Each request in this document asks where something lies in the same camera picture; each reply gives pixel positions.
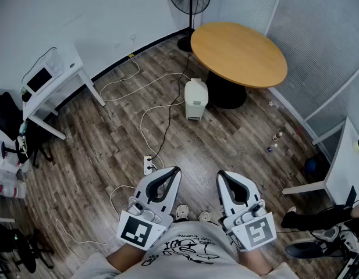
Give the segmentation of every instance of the black chair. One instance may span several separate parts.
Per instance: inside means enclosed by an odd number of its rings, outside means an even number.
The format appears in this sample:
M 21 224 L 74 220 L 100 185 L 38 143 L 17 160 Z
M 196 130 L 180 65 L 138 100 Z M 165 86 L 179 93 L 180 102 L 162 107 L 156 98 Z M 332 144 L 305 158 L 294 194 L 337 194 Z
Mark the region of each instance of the black chair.
M 17 136 L 19 135 L 19 128 L 23 122 L 23 112 L 17 108 L 10 94 L 5 92 L 0 95 L 0 130 L 5 133 L 12 141 L 15 141 L 16 149 L 10 149 L 2 144 L 2 156 L 5 156 L 5 152 L 17 153 L 19 162 L 21 164 L 25 163 L 28 158 L 34 153 L 33 166 L 38 168 L 38 165 L 35 163 L 37 159 L 38 151 L 40 151 L 46 158 L 47 161 L 51 162 L 52 158 L 47 156 L 42 144 L 51 137 L 51 133 L 44 130 L 42 127 L 28 121 L 27 131 L 26 131 L 26 140 L 28 152 L 27 155 L 19 152 L 19 143 L 17 141 Z
M 38 247 L 39 233 L 38 230 L 34 230 L 32 236 L 24 236 L 18 229 L 9 230 L 0 223 L 0 252 L 13 252 L 17 250 L 20 260 L 13 261 L 19 271 L 19 266 L 23 264 L 30 273 L 34 273 L 37 267 L 35 262 L 37 258 L 41 259 L 48 269 L 53 269 L 54 267 L 45 261 L 41 253 L 54 254 L 54 251 Z

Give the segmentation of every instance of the blue ball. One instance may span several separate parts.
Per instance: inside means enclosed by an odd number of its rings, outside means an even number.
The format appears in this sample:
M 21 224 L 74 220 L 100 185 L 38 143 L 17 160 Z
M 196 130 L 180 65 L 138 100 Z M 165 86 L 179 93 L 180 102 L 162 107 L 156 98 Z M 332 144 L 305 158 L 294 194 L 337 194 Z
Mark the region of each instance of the blue ball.
M 306 173 L 314 173 L 317 169 L 317 161 L 314 158 L 307 159 L 305 162 Z

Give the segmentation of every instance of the baseboard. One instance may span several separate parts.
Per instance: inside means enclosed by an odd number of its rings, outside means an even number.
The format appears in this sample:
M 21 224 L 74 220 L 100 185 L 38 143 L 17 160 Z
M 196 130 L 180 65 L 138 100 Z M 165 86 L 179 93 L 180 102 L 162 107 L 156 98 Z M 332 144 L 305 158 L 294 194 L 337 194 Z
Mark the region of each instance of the baseboard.
M 311 127 L 304 121 L 302 116 L 298 113 L 298 111 L 290 104 L 288 100 L 275 88 L 268 88 L 269 91 L 287 108 L 287 110 L 297 119 L 298 122 L 303 126 L 308 135 L 315 140 L 318 136 L 314 133 Z M 328 162 L 332 162 L 332 157 L 329 152 L 326 150 L 322 143 L 318 143 L 318 148 L 323 152 Z
M 179 34 L 183 34 L 185 32 L 188 32 L 189 28 L 184 28 L 181 29 L 177 32 L 174 32 L 172 34 L 169 34 L 167 36 L 164 36 L 158 40 L 155 40 L 154 42 L 151 42 L 150 44 L 132 52 L 134 55 L 138 55 L 139 53 L 144 52 L 146 49 L 149 49 L 151 47 L 153 47 L 156 44 L 159 44 L 160 42 L 163 42 L 165 40 L 168 40 L 174 36 L 177 36 Z M 123 62 L 129 60 L 128 56 L 125 56 L 124 58 L 118 60 L 117 62 L 115 62 L 114 64 L 108 66 L 106 69 L 104 69 L 102 72 L 98 73 L 95 77 L 93 77 L 91 80 L 93 82 L 95 82 L 96 80 L 98 80 L 99 78 L 101 78 L 102 76 L 104 76 L 104 74 L 109 73 L 112 69 L 116 68 L 117 66 L 121 65 Z M 55 110 L 58 112 L 63 106 L 65 106 L 68 102 L 70 102 L 74 97 L 76 97 L 79 93 L 82 92 L 82 90 L 86 89 L 86 85 L 82 85 L 80 88 L 78 88 L 77 90 L 75 90 L 75 92 L 73 92 L 72 94 L 70 94 L 66 99 L 64 99 L 56 108 Z M 50 120 L 52 117 L 54 116 L 54 114 L 50 113 L 45 119 L 44 121 L 47 122 L 48 120 Z

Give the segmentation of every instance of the fan stand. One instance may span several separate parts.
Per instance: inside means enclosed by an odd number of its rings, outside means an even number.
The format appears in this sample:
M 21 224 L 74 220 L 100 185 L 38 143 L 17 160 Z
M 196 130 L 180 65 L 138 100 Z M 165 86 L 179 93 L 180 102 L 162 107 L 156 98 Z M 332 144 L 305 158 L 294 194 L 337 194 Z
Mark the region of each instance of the fan stand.
M 179 49 L 185 52 L 192 52 L 191 48 L 191 36 L 193 33 L 192 29 L 192 8 L 193 8 L 193 2 L 190 0 L 190 26 L 189 26 L 189 35 L 186 37 L 181 38 L 178 40 L 177 46 Z

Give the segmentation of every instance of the round wooden table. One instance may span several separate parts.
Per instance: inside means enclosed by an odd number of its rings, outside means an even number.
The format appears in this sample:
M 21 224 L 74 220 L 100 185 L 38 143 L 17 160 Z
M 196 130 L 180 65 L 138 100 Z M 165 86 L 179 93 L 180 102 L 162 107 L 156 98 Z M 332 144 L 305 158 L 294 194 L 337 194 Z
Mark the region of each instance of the round wooden table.
M 209 23 L 196 29 L 191 47 L 210 70 L 209 100 L 234 109 L 246 100 L 245 87 L 268 88 L 281 83 L 287 63 L 280 49 L 261 33 L 236 23 Z

